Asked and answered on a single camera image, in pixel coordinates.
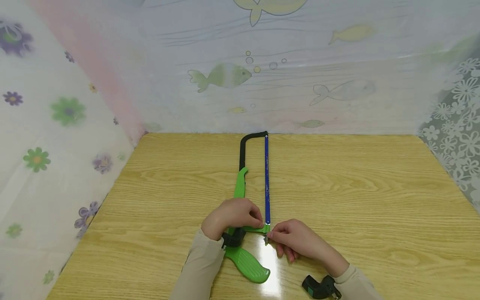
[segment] wood grain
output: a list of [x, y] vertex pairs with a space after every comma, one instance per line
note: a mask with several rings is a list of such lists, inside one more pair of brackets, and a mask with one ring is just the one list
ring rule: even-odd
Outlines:
[[[231, 198], [238, 134], [148, 134], [48, 299], [167, 299], [203, 218]], [[247, 143], [247, 197], [263, 210], [263, 139]], [[272, 223], [297, 218], [360, 267], [386, 299], [478, 299], [480, 218], [414, 136], [271, 135]], [[325, 271], [243, 247], [270, 268], [257, 285], [225, 260], [212, 299], [308, 299]]]

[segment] finger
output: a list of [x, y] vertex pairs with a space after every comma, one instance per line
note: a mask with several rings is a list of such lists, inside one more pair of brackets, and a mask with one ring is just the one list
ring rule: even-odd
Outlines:
[[284, 253], [284, 251], [283, 251], [283, 245], [277, 243], [276, 246], [275, 246], [275, 248], [276, 248], [276, 255], [277, 255], [279, 258], [282, 258], [282, 257], [283, 257], [283, 253]]
[[267, 233], [267, 237], [274, 242], [284, 244], [286, 246], [290, 246], [291, 236], [288, 233], [278, 232], [278, 231], [270, 231]]
[[252, 216], [248, 216], [247, 219], [245, 220], [245, 226], [250, 226], [253, 228], [262, 228], [264, 226], [263, 222], [261, 220], [258, 220]]
[[285, 254], [287, 255], [287, 259], [289, 262], [294, 262], [295, 261], [295, 255], [293, 254], [293, 250], [290, 247], [285, 246], [284, 247]]
[[250, 215], [254, 217], [257, 220], [260, 220], [260, 222], [263, 224], [263, 218], [262, 218], [262, 213], [260, 212], [260, 208], [255, 205], [252, 201], [250, 201]]

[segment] wrist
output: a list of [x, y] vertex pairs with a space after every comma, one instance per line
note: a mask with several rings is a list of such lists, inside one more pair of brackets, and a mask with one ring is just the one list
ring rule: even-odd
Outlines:
[[226, 227], [223, 225], [222, 221], [215, 216], [209, 215], [202, 222], [201, 229], [206, 237], [211, 240], [220, 240], [222, 233], [225, 231]]
[[340, 277], [350, 265], [335, 248], [325, 242], [325, 246], [318, 255], [318, 261], [332, 277]]

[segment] hand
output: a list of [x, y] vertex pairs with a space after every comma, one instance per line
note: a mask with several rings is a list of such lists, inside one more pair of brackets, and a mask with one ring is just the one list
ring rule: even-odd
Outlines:
[[246, 198], [225, 200], [211, 212], [202, 223], [204, 235], [212, 240], [220, 240], [229, 227], [250, 226], [262, 228], [264, 222], [260, 209]]
[[342, 275], [349, 266], [345, 258], [303, 222], [291, 219], [278, 223], [267, 237], [276, 242], [276, 253], [285, 253], [291, 263], [299, 254], [320, 261], [333, 277]]

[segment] person's left hand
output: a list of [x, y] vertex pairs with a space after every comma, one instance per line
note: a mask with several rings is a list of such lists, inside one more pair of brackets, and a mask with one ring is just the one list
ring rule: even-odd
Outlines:
[[229, 227], [250, 226], [262, 228], [264, 222], [260, 209], [246, 198], [225, 200], [211, 212], [202, 223], [204, 235], [212, 240], [220, 240]]

